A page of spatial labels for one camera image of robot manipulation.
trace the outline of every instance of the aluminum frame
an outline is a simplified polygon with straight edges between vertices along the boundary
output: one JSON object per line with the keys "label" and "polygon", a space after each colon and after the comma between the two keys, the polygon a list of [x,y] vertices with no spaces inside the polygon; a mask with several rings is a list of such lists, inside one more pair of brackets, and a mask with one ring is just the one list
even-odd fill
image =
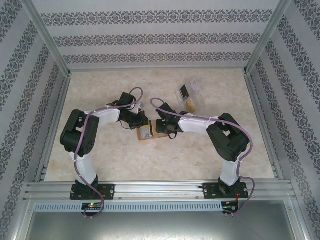
{"label": "aluminum frame", "polygon": [[68,65],[64,57],[62,56],[53,36],[50,34],[44,20],[39,14],[35,4],[32,0],[21,0],[21,4],[28,13],[29,17],[31,18],[33,24],[35,25],[36,29],[41,35],[44,43],[50,50],[50,53],[52,54],[54,60],[56,61],[60,70],[62,71],[63,76],[66,77],[70,73],[70,69],[68,68]]}
{"label": "aluminum frame", "polygon": [[282,16],[287,10],[291,0],[280,0],[277,7],[275,8],[270,21],[268,22],[266,28],[263,31],[256,47],[254,48],[248,63],[245,66],[246,73],[249,74],[254,69],[261,53],[265,49],[267,43],[269,42],[272,34],[277,28],[278,23],[280,22]]}
{"label": "aluminum frame", "polygon": [[260,131],[262,134],[265,149],[266,149],[266,152],[268,154],[268,157],[269,157],[269,160],[270,160],[270,163],[272,166],[272,170],[273,170],[273,168],[275,168],[274,170],[276,172],[277,178],[280,180],[283,180],[285,178],[284,178],[283,172],[281,170],[280,163],[277,158],[277,154],[276,154],[275,148],[273,146],[273,143],[272,143],[269,131],[268,131],[266,119],[265,119],[264,114],[262,112],[262,108],[259,104],[259,99],[258,99],[257,93],[253,87],[254,86],[253,81],[251,79],[251,76],[246,73],[244,74],[244,79],[245,79],[246,86],[248,88],[248,92],[249,92],[251,102],[253,105],[253,109],[254,109],[254,112],[256,115],[256,119],[258,121],[259,128],[260,128]]}
{"label": "aluminum frame", "polygon": [[[106,202],[141,203],[141,202],[220,202],[230,199],[205,199],[203,183],[217,182],[216,180],[195,181],[116,181],[101,182],[115,184],[114,200]],[[248,191],[252,190],[252,182],[244,180]],[[310,236],[304,222],[296,194],[290,180],[276,178],[256,179],[255,191],[251,201],[284,201],[287,215],[296,240],[309,240]],[[13,230],[11,240],[25,240],[37,203],[89,203],[91,201],[70,200],[73,182],[33,182],[28,183],[22,207],[19,211],[18,222]]]}
{"label": "aluminum frame", "polygon": [[48,166],[48,164],[49,164],[52,149],[54,147],[54,143],[55,143],[55,139],[56,139],[59,123],[60,123],[60,118],[62,115],[62,111],[64,109],[67,93],[69,90],[71,77],[72,77],[72,73],[68,74],[64,79],[64,83],[62,86],[62,92],[61,92],[60,98],[58,100],[58,105],[57,105],[56,111],[54,113],[53,121],[52,121],[53,124],[49,130],[48,141],[45,145],[43,157],[41,159],[41,162],[40,162],[40,165],[38,168],[38,172],[36,173],[36,176],[35,176],[35,180],[34,180],[35,182],[40,182],[42,180],[42,178],[45,176],[45,173],[47,172],[47,170],[45,170],[45,172],[44,172],[44,169],[45,169],[45,166]]}

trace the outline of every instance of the enclosure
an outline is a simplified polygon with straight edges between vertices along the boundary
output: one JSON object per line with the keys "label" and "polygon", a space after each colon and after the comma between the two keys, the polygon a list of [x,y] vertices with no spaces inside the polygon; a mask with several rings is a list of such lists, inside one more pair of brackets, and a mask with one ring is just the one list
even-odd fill
{"label": "enclosure", "polygon": [[[1,0],[0,239],[320,239],[319,4]],[[84,219],[90,201],[69,199],[77,173],[60,144],[72,110],[141,87],[156,120],[151,98],[184,111],[177,93],[194,80],[197,113],[229,113],[253,139],[240,169],[255,181],[246,209],[226,217],[235,199],[199,188],[222,172],[208,136],[139,141],[115,122],[92,150],[113,200]]]}

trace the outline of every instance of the patterned wallpaper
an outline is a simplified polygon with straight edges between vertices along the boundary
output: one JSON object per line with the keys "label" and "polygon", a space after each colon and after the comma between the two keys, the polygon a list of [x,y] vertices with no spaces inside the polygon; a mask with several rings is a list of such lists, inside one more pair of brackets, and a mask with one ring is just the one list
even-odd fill
{"label": "patterned wallpaper", "polygon": [[282,172],[320,239],[320,6],[293,0],[251,73]]}
{"label": "patterned wallpaper", "polygon": [[71,70],[244,67],[279,0],[35,0]]}
{"label": "patterned wallpaper", "polygon": [[34,181],[64,82],[19,0],[0,0],[0,240]]}

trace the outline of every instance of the beige floor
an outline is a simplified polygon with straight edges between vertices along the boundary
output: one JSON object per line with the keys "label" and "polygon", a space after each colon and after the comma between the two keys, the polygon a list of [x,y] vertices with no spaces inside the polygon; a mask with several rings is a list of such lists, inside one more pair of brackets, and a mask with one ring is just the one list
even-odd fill
{"label": "beige floor", "polygon": [[[162,98],[177,112],[175,92],[184,81],[196,78],[208,117],[230,113],[252,136],[252,153],[243,161],[240,174],[273,178],[272,168],[241,69],[145,70],[73,73],[45,181],[73,182],[76,173],[71,158],[59,143],[60,134],[73,109],[94,110],[118,100],[122,92],[142,87],[146,115],[158,118],[149,104]],[[208,136],[181,133],[174,140],[138,141],[135,130],[119,122],[104,126],[93,149],[93,165],[100,181],[206,180],[217,179],[222,159]]]}

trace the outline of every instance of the purple cable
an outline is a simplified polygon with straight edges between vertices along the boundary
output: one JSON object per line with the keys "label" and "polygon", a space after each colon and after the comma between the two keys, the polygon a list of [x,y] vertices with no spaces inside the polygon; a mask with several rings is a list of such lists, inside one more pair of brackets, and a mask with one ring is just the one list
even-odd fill
{"label": "purple cable", "polygon": [[84,136],[85,136],[85,132],[86,132],[86,128],[87,128],[87,124],[88,124],[88,120],[89,120],[89,117],[94,114],[94,113],[97,113],[97,112],[100,112],[100,111],[104,111],[104,110],[107,110],[107,109],[121,109],[121,108],[128,108],[128,107],[131,107],[132,105],[135,105],[137,103],[140,102],[140,100],[142,99],[142,96],[144,95],[144,91],[142,90],[141,87],[135,87],[133,88],[131,91],[130,91],[130,94],[136,90],[136,89],[139,89],[141,91],[141,96],[139,97],[138,100],[134,101],[133,103],[131,104],[128,104],[128,105],[123,105],[123,106],[106,106],[106,107],[102,107],[102,108],[98,108],[97,110],[94,110],[94,111],[91,111],[89,112],[89,114],[86,116],[85,118],[85,121],[84,121],[84,124],[83,124],[83,129],[82,129],[82,133],[81,133],[81,136],[80,136],[80,139],[79,139],[79,143],[78,143],[78,146],[76,147],[76,150],[75,150],[75,153],[74,153],[74,169],[75,169],[75,172],[76,174],[79,176],[79,178],[89,187],[91,188],[93,191],[95,191],[99,197],[101,198],[101,202],[102,202],[102,207],[100,209],[100,211],[93,215],[93,216],[87,216],[86,215],[86,212],[87,212],[87,209],[84,210],[84,217],[85,218],[90,218],[90,219],[93,219],[93,218],[96,218],[98,217],[102,212],[103,210],[105,209],[105,199],[104,199],[104,196],[102,196],[102,194],[97,190],[95,189],[93,186],[91,186],[90,183],[88,183],[83,177],[82,175],[80,174],[79,170],[78,170],[78,166],[77,166],[77,158],[78,158],[78,153],[79,153],[79,150],[81,148],[81,145],[82,145],[82,142],[84,140]]}
{"label": "purple cable", "polygon": [[[180,115],[180,114],[173,113],[173,112],[170,112],[170,111],[162,110],[161,108],[157,107],[157,106],[153,103],[154,100],[161,101],[162,103],[165,103],[165,102],[164,102],[162,99],[157,98],[157,97],[154,97],[154,98],[152,98],[152,99],[150,100],[151,105],[152,105],[155,109],[157,109],[158,111],[163,112],[163,113],[165,113],[165,114],[170,114],[170,115],[173,115],[173,116],[176,116],[176,117],[186,118],[185,115]],[[241,165],[242,159],[244,159],[246,156],[248,156],[248,155],[251,153],[251,151],[252,151],[252,149],[253,149],[253,147],[254,147],[254,142],[253,142],[251,136],[249,135],[249,133],[248,133],[245,129],[243,129],[241,126],[239,126],[239,125],[237,125],[237,124],[234,124],[233,122],[224,121],[224,120],[220,120],[220,119],[217,119],[217,118],[203,117],[203,116],[193,116],[192,119],[199,119],[199,120],[205,120],[205,121],[212,121],[212,122],[219,122],[219,123],[223,123],[223,124],[228,124],[228,125],[230,125],[230,126],[233,126],[233,127],[237,128],[237,129],[239,129],[240,131],[242,131],[242,132],[246,135],[246,137],[249,139],[249,142],[250,142],[250,148],[249,148],[249,150],[246,152],[245,155],[243,155],[242,157],[240,157],[239,162],[238,162],[238,165],[237,165],[237,167],[236,167],[236,175],[237,175],[238,177],[240,177],[239,171],[240,171],[240,165]],[[242,179],[249,179],[249,180],[252,181],[252,191],[251,191],[248,199],[245,201],[244,205],[242,206],[242,208],[240,208],[240,209],[239,209],[237,212],[235,212],[233,215],[238,214],[238,213],[248,204],[249,200],[251,199],[252,195],[254,194],[255,187],[256,187],[256,183],[255,183],[255,180],[254,180],[253,178],[248,177],[248,176],[241,176],[241,178],[242,178]]]}

